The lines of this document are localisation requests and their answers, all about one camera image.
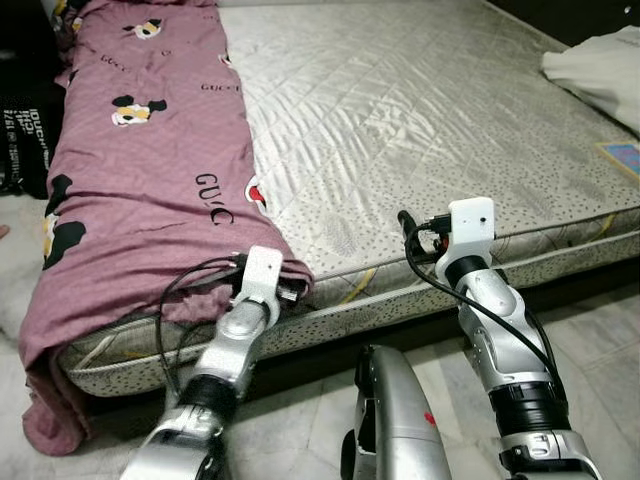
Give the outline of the robot right leg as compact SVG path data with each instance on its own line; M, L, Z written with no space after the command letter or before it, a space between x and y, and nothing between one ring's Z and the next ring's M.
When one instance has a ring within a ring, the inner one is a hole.
M362 348L355 385L355 428L343 439L342 480L452 480L428 398L401 351Z

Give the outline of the dark clothes heap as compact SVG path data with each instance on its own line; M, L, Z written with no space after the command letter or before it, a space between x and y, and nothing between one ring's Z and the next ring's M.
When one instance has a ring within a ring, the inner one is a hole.
M52 27L56 0L0 0L0 110L61 105L65 70Z

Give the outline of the pink cartoon print blanket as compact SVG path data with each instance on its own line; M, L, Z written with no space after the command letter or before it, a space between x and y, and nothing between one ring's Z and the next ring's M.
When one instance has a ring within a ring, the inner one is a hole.
M44 261L17 334L29 388L22 429L47 456L90 438L84 392L59 357L133 319L207 323L230 284L174 285L259 244L280 280L314 275L268 216L241 78L218 0L67 0L65 113L47 170Z

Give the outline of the white pillow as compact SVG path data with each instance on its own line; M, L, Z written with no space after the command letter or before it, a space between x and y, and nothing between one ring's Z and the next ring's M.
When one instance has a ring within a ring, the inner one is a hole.
M541 55L550 82L640 134L640 28L626 26Z

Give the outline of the colourful children's book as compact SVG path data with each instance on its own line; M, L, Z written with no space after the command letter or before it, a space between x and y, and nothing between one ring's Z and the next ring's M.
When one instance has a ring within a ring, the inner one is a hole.
M640 146L637 143L596 143L596 150L611 160L623 173L630 174L640 182Z

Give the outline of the black white printed cloth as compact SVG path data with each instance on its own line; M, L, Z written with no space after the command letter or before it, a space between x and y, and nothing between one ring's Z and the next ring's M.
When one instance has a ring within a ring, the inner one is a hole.
M44 83L0 79L0 195L49 197L49 100Z

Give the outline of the white quilted mattress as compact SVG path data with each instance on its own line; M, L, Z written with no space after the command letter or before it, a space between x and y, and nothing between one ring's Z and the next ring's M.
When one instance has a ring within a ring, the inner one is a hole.
M422 220L492 198L492 266L517 289L639 256L637 182L596 150L631 133L544 77L554 45L534 29L481 0L218 10L268 216L314 275L261 335L262 357L452 310L407 264L399 210ZM239 255L174 285L230 284L233 297ZM87 396L164 388L216 319L141 314L58 362Z

